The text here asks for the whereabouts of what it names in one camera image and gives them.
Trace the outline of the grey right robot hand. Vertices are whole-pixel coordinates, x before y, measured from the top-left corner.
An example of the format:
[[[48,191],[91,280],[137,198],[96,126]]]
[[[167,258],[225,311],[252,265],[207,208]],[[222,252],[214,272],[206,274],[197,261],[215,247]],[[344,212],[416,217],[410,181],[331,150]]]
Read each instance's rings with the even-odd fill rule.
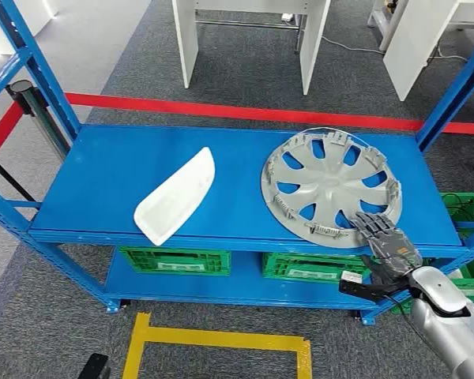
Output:
[[[423,265],[423,258],[403,230],[384,213],[357,212],[349,219],[371,249],[360,259],[388,295],[408,285],[408,276]]]

